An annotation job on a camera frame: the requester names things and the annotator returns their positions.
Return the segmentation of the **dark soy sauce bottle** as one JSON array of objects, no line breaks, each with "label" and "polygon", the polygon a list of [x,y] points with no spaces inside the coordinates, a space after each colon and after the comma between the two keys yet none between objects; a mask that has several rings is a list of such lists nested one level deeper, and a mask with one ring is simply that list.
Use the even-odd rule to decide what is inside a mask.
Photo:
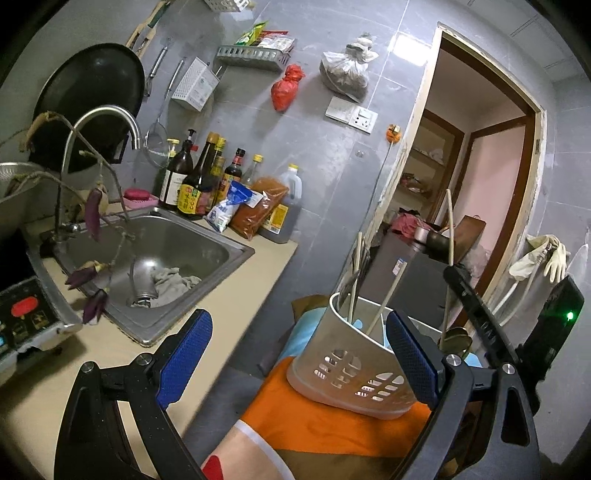
[{"label": "dark soy sauce bottle", "polygon": [[204,216],[212,191],[211,165],[219,135],[209,132],[202,148],[197,166],[183,180],[177,198],[177,211],[180,215],[195,219]]}]

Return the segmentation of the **red plastic bag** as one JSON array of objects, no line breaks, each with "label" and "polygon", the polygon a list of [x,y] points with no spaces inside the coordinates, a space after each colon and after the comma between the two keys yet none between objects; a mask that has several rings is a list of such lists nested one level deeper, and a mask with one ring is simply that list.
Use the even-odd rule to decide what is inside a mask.
[{"label": "red plastic bag", "polygon": [[298,85],[305,77],[300,65],[290,64],[284,71],[283,78],[270,89],[271,104],[277,112],[286,112],[297,97]]}]

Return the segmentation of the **white wall switch panel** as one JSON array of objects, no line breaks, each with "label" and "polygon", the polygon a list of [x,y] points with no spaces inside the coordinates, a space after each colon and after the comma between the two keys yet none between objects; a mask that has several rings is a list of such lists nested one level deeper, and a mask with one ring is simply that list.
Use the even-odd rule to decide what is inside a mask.
[{"label": "white wall switch panel", "polygon": [[337,96],[332,97],[325,116],[366,134],[373,132],[378,118],[376,112]]}]

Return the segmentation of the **wooden chopstick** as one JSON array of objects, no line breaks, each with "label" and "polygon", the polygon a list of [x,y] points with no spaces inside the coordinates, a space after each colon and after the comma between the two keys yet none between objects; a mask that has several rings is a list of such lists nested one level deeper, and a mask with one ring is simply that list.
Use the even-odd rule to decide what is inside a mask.
[{"label": "wooden chopstick", "polygon": [[372,321],[370,321],[370,324],[365,331],[365,333],[367,335],[370,335],[372,333],[372,331],[374,330],[374,327],[382,319],[384,310],[386,309],[388,302],[391,300],[392,296],[394,295],[394,291],[396,291],[396,289],[398,288],[398,285],[404,276],[407,266],[408,266],[408,262],[405,260],[402,260],[402,259],[399,259],[397,261],[397,264],[394,266],[394,280],[393,280],[391,286],[389,287],[386,295],[384,296],[384,299],[381,302],[378,310],[376,311],[376,314],[374,315]]},{"label": "wooden chopstick", "polygon": [[355,311],[355,298],[356,298],[356,283],[358,282],[361,264],[363,257],[363,233],[359,232],[356,236],[356,251],[355,257],[353,257],[353,279],[351,289],[349,289],[349,310],[348,310],[348,321],[353,324],[353,311]]}]

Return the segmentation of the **large oil jug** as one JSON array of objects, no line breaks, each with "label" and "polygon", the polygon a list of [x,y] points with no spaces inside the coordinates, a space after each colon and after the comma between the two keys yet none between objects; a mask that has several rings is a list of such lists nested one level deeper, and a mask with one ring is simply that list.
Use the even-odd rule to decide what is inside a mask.
[{"label": "large oil jug", "polygon": [[288,188],[280,204],[274,208],[270,217],[259,228],[259,235],[276,244],[284,244],[290,240],[301,212],[303,200],[303,181],[298,175],[298,166],[290,164],[287,171],[280,175],[280,183]]}]

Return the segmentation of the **white plastic utensil holder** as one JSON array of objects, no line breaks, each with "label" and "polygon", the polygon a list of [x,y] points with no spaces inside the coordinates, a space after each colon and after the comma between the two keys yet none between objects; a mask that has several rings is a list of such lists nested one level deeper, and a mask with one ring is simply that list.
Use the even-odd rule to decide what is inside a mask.
[{"label": "white plastic utensil holder", "polygon": [[417,402],[386,334],[392,309],[359,299],[353,321],[339,293],[329,297],[304,350],[287,368],[287,381],[308,399],[382,420],[396,419]]}]

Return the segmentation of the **steel spoon behind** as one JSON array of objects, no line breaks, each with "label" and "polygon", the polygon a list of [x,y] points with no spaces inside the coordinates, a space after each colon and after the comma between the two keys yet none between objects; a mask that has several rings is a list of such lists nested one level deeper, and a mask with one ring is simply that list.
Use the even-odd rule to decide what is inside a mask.
[{"label": "steel spoon behind", "polygon": [[465,360],[470,353],[473,339],[464,327],[453,327],[440,338],[438,346],[445,354],[455,354]]}]

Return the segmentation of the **orange wall hook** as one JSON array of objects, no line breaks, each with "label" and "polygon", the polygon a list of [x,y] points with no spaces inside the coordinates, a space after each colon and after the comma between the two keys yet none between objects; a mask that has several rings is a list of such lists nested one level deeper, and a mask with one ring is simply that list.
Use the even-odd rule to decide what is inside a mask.
[{"label": "orange wall hook", "polygon": [[401,141],[403,132],[400,125],[390,124],[386,131],[386,140],[394,145]]}]

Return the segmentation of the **black wok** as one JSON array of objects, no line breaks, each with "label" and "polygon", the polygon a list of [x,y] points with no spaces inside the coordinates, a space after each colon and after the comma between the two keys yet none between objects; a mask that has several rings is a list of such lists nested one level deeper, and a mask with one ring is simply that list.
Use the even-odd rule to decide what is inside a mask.
[{"label": "black wok", "polygon": [[[74,125],[90,110],[116,105],[137,116],[144,97],[144,69],[135,53],[124,45],[103,43],[85,48],[62,64],[43,86],[33,118],[47,111],[63,115]],[[46,123],[32,137],[29,161],[59,173],[70,131],[59,121]],[[129,138],[129,127],[114,116],[101,115],[81,130],[82,135],[110,164],[119,164]],[[87,147],[77,139],[68,173],[96,164],[79,152]]]}]

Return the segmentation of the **metal box grater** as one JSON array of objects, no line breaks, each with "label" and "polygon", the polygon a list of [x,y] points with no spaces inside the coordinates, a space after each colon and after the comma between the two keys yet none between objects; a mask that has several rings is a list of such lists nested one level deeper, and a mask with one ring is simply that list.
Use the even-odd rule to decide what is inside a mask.
[{"label": "metal box grater", "polygon": [[183,108],[200,112],[219,83],[204,61],[196,57],[179,81],[171,99]]}]

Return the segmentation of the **orange spice bag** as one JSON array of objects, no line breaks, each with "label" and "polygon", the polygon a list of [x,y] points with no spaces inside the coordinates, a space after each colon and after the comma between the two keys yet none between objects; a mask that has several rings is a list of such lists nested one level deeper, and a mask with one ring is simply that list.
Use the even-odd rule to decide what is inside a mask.
[{"label": "orange spice bag", "polygon": [[252,240],[263,222],[287,195],[288,187],[273,177],[262,177],[249,187],[252,199],[238,208],[229,226],[246,240]]}]

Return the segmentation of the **blue and orange cloth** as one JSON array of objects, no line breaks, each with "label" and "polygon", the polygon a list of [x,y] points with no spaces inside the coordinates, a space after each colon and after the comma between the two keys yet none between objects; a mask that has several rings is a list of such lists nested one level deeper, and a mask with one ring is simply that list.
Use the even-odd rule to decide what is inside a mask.
[{"label": "blue and orange cloth", "polygon": [[425,427],[427,405],[379,420],[311,401],[287,369],[318,326],[329,298],[294,300],[294,329],[276,366],[200,467],[208,479],[388,479]]}]

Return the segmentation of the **mesh strainer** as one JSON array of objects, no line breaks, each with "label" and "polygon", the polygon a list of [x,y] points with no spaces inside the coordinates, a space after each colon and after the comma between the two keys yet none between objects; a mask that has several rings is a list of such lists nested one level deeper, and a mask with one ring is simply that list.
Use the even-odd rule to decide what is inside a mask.
[{"label": "mesh strainer", "polygon": [[182,57],[176,65],[176,68],[166,87],[158,115],[154,122],[148,128],[144,139],[142,150],[148,162],[156,169],[161,169],[168,158],[167,130],[162,123],[164,109],[169,101],[172,88],[178,77],[178,74],[184,66],[186,58]]}]

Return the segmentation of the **grey plastic bag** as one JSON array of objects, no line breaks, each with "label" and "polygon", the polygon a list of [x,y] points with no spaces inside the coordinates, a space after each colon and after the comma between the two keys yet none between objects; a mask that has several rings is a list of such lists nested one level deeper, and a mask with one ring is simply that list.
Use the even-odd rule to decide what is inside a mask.
[{"label": "grey plastic bag", "polygon": [[379,57],[374,50],[375,39],[370,33],[363,33],[341,52],[322,54],[318,70],[329,90],[356,103],[365,100],[370,82],[369,64]]}]

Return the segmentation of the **dark metal bowl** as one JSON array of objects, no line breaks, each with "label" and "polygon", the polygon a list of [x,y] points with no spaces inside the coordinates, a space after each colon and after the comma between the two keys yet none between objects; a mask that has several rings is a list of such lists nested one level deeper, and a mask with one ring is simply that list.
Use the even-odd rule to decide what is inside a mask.
[{"label": "dark metal bowl", "polygon": [[448,256],[452,241],[449,237],[431,230],[426,241],[426,253],[429,256]]}]

